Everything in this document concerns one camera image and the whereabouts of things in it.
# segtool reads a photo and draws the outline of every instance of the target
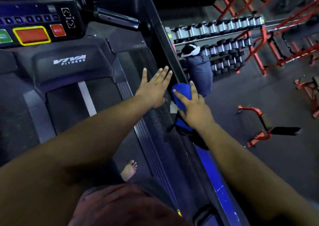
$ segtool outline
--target treadmill console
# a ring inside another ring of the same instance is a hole
[[[76,39],[83,29],[75,0],[0,2],[0,49]]]

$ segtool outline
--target person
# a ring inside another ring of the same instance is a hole
[[[209,57],[201,53],[200,47],[194,42],[186,44],[181,52],[181,67],[187,69],[198,93],[204,97],[210,94],[213,90],[213,72]]]
[[[106,185],[83,194],[92,172],[111,161],[142,116],[165,103],[171,76],[165,67],[147,82],[145,69],[135,96],[2,166],[1,225],[191,225],[139,185]],[[191,100],[174,91],[186,106],[181,116],[213,153],[251,225],[319,225],[318,212],[215,123],[194,83],[190,86]]]

